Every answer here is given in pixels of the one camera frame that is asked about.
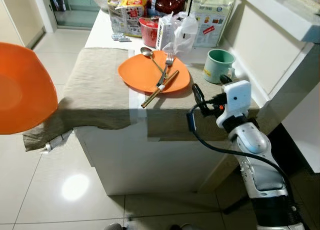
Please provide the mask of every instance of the chopsticks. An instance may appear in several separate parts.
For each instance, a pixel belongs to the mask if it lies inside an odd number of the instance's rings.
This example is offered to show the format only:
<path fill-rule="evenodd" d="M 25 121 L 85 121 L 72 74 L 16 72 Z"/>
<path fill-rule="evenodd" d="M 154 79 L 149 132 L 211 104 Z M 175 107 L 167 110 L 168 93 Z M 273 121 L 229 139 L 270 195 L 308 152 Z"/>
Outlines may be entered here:
<path fill-rule="evenodd" d="M 141 107 L 144 109 L 151 101 L 165 88 L 165 86 L 170 83 L 179 73 L 179 70 L 176 70 L 171 76 L 168 77 L 168 79 L 163 83 L 163 85 L 159 86 L 157 90 L 155 90 L 147 100 L 145 100 Z"/>

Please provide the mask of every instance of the green mug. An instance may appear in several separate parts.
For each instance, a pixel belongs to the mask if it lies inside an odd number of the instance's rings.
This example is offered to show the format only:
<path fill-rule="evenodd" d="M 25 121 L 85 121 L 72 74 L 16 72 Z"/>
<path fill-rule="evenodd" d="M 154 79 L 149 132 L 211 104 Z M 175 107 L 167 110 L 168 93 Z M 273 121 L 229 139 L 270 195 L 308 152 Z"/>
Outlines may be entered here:
<path fill-rule="evenodd" d="M 227 75 L 233 80 L 235 78 L 235 69 L 232 64 L 235 60 L 235 56 L 226 50 L 210 50 L 202 73 L 204 79 L 213 84 L 220 84 L 220 76 Z"/>

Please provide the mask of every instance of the metal spoon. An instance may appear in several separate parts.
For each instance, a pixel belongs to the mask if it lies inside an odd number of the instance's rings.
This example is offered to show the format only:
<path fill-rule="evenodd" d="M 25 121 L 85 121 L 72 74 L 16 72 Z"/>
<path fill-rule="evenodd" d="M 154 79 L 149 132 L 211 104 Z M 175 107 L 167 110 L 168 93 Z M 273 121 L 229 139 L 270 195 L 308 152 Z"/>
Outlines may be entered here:
<path fill-rule="evenodd" d="M 150 59 L 154 62 L 154 64 L 158 67 L 158 69 L 160 70 L 161 73 L 164 72 L 163 69 L 162 69 L 162 68 L 156 63 L 156 61 L 154 60 L 154 57 L 153 57 L 154 52 L 153 52 L 150 48 L 144 46 L 144 47 L 142 47 L 142 48 L 140 49 L 140 51 L 141 51 L 142 55 L 150 58 Z"/>

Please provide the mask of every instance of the orange plate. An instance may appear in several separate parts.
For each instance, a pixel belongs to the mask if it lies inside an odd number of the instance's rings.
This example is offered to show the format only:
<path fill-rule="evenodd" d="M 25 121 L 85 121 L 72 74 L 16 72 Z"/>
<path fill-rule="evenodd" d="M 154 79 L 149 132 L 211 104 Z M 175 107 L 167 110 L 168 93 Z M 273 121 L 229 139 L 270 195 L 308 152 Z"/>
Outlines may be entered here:
<path fill-rule="evenodd" d="M 36 54 L 0 42 L 0 134 L 29 130 L 57 107 L 55 86 Z"/>
<path fill-rule="evenodd" d="M 164 69 L 167 58 L 165 52 L 154 51 L 153 57 L 158 65 Z M 172 81 L 172 84 L 169 84 L 163 90 L 163 93 L 183 89 L 189 84 L 190 75 L 188 69 L 178 58 L 174 58 L 173 65 L 168 67 L 167 73 L 171 75 L 176 70 L 179 70 L 179 74 Z M 161 77 L 161 72 L 153 61 L 142 54 L 133 56 L 123 62 L 118 68 L 118 73 L 126 84 L 147 93 L 153 93 L 157 89 L 156 84 Z"/>

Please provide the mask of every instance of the silver fork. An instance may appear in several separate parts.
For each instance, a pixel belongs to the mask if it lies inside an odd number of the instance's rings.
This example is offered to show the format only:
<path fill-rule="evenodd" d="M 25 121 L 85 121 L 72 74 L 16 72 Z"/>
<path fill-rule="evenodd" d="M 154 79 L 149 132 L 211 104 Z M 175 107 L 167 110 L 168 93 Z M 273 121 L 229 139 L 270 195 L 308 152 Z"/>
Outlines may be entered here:
<path fill-rule="evenodd" d="M 163 70 L 160 80 L 155 85 L 156 87 L 159 87 L 164 83 L 167 68 L 172 64 L 174 64 L 174 59 L 175 59 L 175 54 L 173 52 L 168 52 L 168 56 L 166 57 L 166 60 L 165 60 L 165 68 Z"/>

